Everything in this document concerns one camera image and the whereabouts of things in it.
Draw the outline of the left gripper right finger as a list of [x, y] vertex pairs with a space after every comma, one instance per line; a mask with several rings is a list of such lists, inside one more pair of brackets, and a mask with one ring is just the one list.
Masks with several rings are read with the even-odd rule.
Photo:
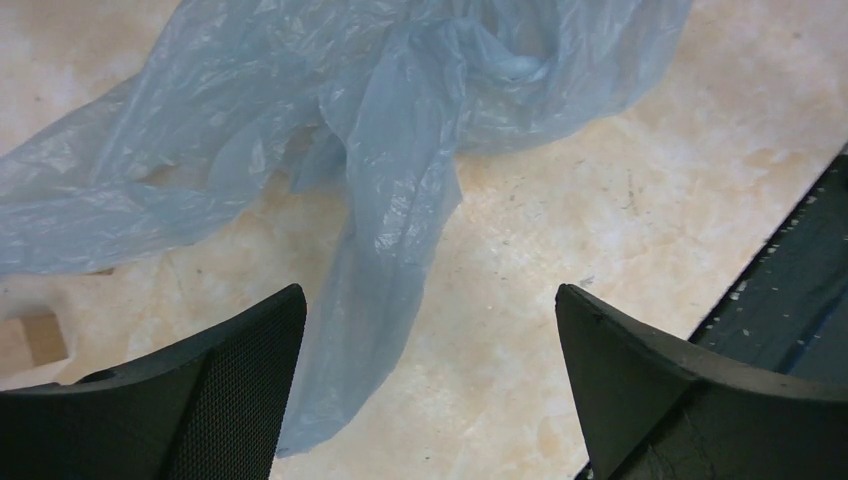
[[753, 367], [560, 286], [591, 479], [843, 479], [847, 390]]

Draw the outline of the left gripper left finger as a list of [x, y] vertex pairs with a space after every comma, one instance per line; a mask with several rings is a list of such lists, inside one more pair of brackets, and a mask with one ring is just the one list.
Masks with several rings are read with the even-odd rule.
[[265, 479], [307, 315], [292, 284], [69, 384], [1, 395], [5, 479]]

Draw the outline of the blue plastic trash bag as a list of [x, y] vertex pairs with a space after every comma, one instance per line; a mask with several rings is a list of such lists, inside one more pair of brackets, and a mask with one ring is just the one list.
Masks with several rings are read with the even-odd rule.
[[185, 1], [141, 71], [1, 159], [1, 270], [81, 273], [194, 243], [272, 172], [349, 215], [276, 453], [330, 439], [395, 368], [457, 153], [534, 148], [662, 77], [687, 1]]

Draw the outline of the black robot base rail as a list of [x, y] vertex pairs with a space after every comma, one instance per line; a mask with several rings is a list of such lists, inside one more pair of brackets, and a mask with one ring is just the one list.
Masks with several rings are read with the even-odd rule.
[[847, 390], [847, 157], [838, 155], [688, 339]]

